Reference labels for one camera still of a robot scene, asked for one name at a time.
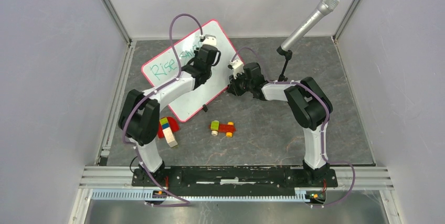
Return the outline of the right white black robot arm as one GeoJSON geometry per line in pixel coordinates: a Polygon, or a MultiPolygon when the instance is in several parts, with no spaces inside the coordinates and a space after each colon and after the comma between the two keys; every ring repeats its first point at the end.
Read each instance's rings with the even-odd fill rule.
{"type": "Polygon", "coordinates": [[[332,104],[311,77],[301,81],[268,81],[257,62],[243,64],[240,60],[229,63],[232,71],[228,92],[241,96],[250,92],[262,101],[287,102],[297,123],[303,128],[305,156],[303,180],[317,186],[327,176],[330,166],[326,156],[326,127],[332,104]]]}

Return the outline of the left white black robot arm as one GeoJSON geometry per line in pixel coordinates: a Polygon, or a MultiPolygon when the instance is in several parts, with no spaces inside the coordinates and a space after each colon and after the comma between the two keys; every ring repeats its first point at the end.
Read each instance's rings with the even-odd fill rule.
{"type": "Polygon", "coordinates": [[[122,140],[131,144],[145,169],[147,182],[160,185],[165,179],[164,165],[158,152],[155,138],[160,123],[160,112],[171,102],[204,85],[211,77],[211,69],[220,61],[221,52],[210,45],[195,49],[195,56],[181,67],[178,76],[147,93],[131,90],[125,99],[118,126],[122,130],[122,140]]]}

